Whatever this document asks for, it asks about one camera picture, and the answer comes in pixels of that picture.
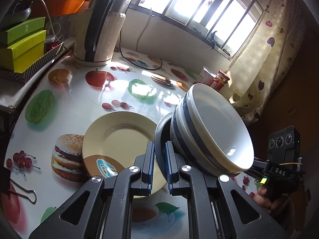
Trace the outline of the person's right hand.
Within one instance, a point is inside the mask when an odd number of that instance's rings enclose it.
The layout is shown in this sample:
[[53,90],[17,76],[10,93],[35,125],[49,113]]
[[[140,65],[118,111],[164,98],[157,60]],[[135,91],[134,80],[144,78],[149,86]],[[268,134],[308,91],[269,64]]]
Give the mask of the person's right hand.
[[288,194],[282,194],[275,201],[268,198],[268,190],[265,186],[260,186],[254,196],[255,202],[261,206],[268,214],[279,215],[281,213],[291,214],[295,211],[292,199]]

